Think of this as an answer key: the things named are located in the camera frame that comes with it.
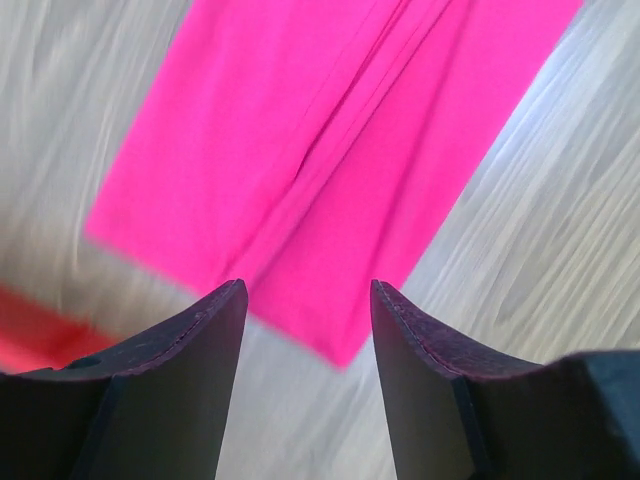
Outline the pink t shirt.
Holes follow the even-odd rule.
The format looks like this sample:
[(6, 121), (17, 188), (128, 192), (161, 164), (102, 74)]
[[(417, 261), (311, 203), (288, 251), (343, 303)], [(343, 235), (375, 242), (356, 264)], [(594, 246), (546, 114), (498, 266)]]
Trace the pink t shirt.
[(345, 367), (579, 7), (196, 1), (86, 234)]

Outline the red plastic bin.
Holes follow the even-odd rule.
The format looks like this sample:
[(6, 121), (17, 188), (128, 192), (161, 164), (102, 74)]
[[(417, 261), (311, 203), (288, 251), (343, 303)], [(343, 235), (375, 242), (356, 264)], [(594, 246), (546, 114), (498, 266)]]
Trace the red plastic bin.
[(1, 370), (60, 369), (118, 341), (73, 317), (1, 289)]

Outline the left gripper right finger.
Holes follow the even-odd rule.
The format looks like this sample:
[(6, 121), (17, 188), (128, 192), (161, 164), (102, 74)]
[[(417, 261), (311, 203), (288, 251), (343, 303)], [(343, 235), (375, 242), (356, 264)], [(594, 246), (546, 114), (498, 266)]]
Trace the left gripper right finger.
[(538, 365), (371, 285), (373, 340), (400, 479), (635, 479), (639, 354)]

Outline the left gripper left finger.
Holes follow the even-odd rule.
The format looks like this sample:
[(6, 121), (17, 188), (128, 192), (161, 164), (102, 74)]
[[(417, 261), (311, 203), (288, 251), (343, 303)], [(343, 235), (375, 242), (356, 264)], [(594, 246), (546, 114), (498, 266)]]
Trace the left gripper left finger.
[(5, 479), (212, 479), (248, 306), (241, 280), (61, 369), (1, 378)]

